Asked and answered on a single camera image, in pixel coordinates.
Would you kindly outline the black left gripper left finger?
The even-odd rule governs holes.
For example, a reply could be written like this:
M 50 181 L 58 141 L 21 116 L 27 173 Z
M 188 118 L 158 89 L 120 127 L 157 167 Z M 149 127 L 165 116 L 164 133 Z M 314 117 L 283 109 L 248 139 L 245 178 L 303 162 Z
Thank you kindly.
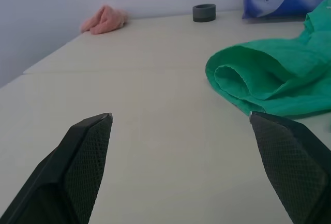
M 34 169 L 1 216 L 1 223 L 89 223 L 102 182 L 111 113 L 71 126 Z

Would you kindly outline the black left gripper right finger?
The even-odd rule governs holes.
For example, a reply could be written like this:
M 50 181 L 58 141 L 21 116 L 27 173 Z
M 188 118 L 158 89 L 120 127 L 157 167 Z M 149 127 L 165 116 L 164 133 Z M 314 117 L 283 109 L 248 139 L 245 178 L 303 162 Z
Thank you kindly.
M 330 149 L 305 125 L 251 112 L 266 175 L 293 223 L 330 223 Z

